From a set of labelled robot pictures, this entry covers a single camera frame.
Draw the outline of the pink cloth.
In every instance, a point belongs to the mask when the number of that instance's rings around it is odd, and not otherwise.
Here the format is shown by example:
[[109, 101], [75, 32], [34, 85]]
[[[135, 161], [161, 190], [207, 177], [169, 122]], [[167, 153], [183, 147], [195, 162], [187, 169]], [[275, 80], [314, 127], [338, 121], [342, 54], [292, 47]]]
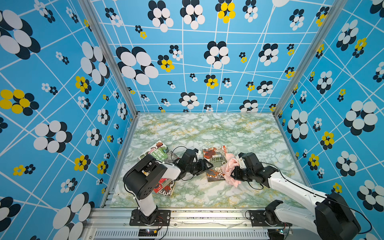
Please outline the pink cloth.
[[225, 178], [226, 183], [237, 188], [241, 184], [241, 181], [235, 180], [231, 174], [235, 167], [240, 166], [239, 161], [236, 159], [234, 154], [230, 153], [226, 153], [225, 158], [227, 162], [221, 166], [223, 177]]

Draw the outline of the red manga book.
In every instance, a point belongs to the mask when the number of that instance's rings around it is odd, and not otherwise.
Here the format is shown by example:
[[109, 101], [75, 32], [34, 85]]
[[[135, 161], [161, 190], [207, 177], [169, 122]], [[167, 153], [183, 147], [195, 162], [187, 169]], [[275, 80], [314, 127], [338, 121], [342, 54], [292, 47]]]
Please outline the red manga book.
[[154, 193], [166, 197], [170, 197], [173, 194], [175, 187], [175, 181], [171, 179], [160, 179], [155, 186]]

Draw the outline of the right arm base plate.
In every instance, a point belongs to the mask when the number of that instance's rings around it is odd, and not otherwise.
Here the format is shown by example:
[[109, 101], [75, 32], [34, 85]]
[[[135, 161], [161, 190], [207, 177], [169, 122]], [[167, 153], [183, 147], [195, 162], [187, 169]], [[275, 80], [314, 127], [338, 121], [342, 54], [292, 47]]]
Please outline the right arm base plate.
[[283, 223], [279, 220], [269, 220], [265, 210], [247, 210], [245, 217], [251, 222], [252, 227], [287, 228], [292, 226], [290, 223]]

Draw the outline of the red brown illustrated book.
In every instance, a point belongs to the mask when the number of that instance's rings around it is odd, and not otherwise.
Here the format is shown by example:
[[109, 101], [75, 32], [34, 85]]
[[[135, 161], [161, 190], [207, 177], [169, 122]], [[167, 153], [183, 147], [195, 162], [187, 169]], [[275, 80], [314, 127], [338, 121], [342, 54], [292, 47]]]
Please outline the red brown illustrated book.
[[227, 152], [228, 151], [226, 146], [203, 149], [205, 160], [207, 160], [212, 165], [212, 167], [206, 171], [208, 182], [218, 182], [225, 180], [221, 166], [227, 163]]

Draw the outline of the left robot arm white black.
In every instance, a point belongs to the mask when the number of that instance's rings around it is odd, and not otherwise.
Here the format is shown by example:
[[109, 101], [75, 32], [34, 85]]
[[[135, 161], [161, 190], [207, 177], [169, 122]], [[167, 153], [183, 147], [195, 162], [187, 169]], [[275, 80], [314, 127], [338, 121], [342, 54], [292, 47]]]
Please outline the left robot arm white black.
[[212, 169], [214, 165], [198, 158], [197, 149], [187, 149], [181, 158], [171, 164], [162, 163], [149, 154], [135, 164], [123, 177], [128, 193], [134, 195], [138, 208], [131, 213], [130, 226], [169, 226], [171, 211], [160, 210], [155, 204], [152, 192], [161, 179], [178, 181], [190, 173], [198, 176]]

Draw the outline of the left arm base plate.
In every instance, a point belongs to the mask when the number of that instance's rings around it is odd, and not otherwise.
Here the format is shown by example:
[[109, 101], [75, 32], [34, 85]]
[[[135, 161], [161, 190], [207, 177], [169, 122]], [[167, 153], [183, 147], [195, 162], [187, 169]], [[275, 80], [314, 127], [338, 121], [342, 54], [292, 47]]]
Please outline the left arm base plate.
[[155, 210], [145, 216], [139, 209], [134, 209], [131, 214], [130, 226], [169, 226], [171, 219], [170, 210]]

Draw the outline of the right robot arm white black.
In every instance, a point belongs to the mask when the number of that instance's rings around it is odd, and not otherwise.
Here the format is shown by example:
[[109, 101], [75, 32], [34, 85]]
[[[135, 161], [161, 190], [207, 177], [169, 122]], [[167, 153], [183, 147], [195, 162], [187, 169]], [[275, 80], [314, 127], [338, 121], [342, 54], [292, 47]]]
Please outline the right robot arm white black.
[[236, 181], [257, 182], [279, 191], [302, 205], [292, 207], [275, 200], [266, 206], [262, 219], [271, 226], [286, 223], [317, 234], [323, 240], [352, 240], [361, 226], [344, 198], [326, 194], [285, 176], [276, 166], [263, 164], [254, 153], [240, 153], [232, 160], [231, 177]]

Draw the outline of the green red dinosaur book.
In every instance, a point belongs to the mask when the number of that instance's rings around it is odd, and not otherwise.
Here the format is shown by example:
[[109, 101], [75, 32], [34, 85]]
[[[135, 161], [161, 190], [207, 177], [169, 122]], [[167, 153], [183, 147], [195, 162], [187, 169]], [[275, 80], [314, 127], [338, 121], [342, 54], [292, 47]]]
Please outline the green red dinosaur book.
[[143, 159], [146, 155], [152, 155], [160, 162], [165, 162], [168, 164], [172, 164], [174, 160], [179, 157], [172, 152], [163, 142], [158, 141], [154, 145], [152, 145], [149, 149], [144, 151], [138, 157], [139, 160]]

